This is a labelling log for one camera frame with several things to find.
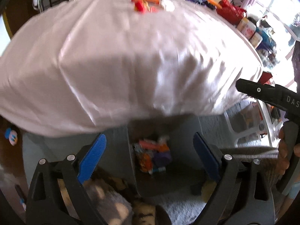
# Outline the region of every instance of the clutter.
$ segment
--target clutter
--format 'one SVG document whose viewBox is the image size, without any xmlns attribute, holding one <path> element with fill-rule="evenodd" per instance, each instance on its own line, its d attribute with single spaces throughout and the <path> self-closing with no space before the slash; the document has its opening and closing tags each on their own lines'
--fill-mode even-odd
<svg viewBox="0 0 300 225">
<path fill-rule="evenodd" d="M 168 137 L 160 137 L 157 142 L 144 139 L 134 144 L 134 151 L 142 172 L 153 174 L 166 170 L 165 167 L 172 162 L 167 139 Z"/>
<path fill-rule="evenodd" d="M 7 128 L 4 134 L 5 138 L 9 140 L 12 146 L 15 146 L 18 142 L 18 134 L 15 130 Z"/>
<path fill-rule="evenodd" d="M 276 42 L 272 39 L 270 32 L 272 29 L 258 28 L 257 33 L 262 36 L 263 44 L 267 49 L 273 50 L 276 47 Z"/>
</svg>

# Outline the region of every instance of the hand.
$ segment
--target hand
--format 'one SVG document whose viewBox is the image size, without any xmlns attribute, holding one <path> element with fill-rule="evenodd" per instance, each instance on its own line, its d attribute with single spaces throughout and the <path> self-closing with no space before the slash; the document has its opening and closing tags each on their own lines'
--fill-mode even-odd
<svg viewBox="0 0 300 225">
<path fill-rule="evenodd" d="M 281 128 L 278 137 L 281 139 L 278 146 L 278 162 L 276 165 L 276 172 L 280 175 L 283 175 L 285 173 L 285 170 L 288 169 L 290 165 L 290 161 L 288 160 L 288 150 L 287 145 L 284 142 L 284 131 L 283 128 Z M 294 153 L 296 156 L 300 157 L 300 144 L 296 144 L 294 146 Z"/>
</svg>

